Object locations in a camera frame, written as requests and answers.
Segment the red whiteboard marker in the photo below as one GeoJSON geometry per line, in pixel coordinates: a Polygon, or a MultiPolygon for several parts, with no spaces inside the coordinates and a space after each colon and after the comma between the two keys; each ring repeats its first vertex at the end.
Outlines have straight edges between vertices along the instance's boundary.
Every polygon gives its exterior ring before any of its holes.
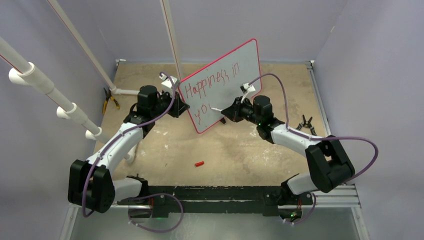
{"type": "Polygon", "coordinates": [[[216,107],[211,107],[210,109],[213,110],[213,111],[217,111],[217,112],[221,112],[222,111],[222,109],[219,109],[219,108],[216,108],[216,107]]]}

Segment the red framed whiteboard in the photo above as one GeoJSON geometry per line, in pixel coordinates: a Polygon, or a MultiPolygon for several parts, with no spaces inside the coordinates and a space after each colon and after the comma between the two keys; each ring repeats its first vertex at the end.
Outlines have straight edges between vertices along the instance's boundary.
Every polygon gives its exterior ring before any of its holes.
{"type": "Polygon", "coordinates": [[[181,99],[188,104],[188,114],[198,134],[208,130],[224,116],[211,108],[229,107],[243,92],[240,86],[255,80],[256,92],[262,89],[258,43],[255,38],[241,44],[182,80],[178,87],[181,99]]]}

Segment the red marker cap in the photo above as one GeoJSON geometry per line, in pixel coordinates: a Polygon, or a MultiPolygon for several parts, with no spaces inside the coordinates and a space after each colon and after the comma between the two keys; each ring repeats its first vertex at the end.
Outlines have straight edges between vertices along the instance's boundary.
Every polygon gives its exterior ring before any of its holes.
{"type": "Polygon", "coordinates": [[[200,166],[204,165],[204,163],[205,163],[204,161],[200,161],[200,162],[195,163],[194,166],[200,167],[200,166]]]}

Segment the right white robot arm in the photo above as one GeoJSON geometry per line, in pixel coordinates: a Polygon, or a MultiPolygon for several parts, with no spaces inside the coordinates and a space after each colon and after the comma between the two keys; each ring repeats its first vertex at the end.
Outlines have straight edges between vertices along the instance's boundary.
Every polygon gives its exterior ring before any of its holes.
{"type": "Polygon", "coordinates": [[[338,139],[315,138],[313,135],[287,127],[274,116],[270,98],[256,96],[253,101],[236,97],[220,111],[234,123],[246,120],[256,125],[259,136],[275,145],[286,147],[306,158],[308,172],[298,173],[281,183],[276,202],[295,205],[302,194],[313,191],[328,193],[354,176],[355,168],[338,139]]]}

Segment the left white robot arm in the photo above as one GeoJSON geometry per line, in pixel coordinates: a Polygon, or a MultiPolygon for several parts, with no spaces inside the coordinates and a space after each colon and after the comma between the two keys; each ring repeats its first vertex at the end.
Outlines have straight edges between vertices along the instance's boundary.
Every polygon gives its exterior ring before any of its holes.
{"type": "Polygon", "coordinates": [[[179,93],[159,92],[153,85],[142,86],[117,133],[86,160],[75,160],[69,171],[67,199],[70,203],[105,213],[114,202],[131,199],[138,205],[149,199],[148,181],[139,176],[113,180],[112,174],[130,150],[168,114],[178,118],[189,109],[179,93]]]}

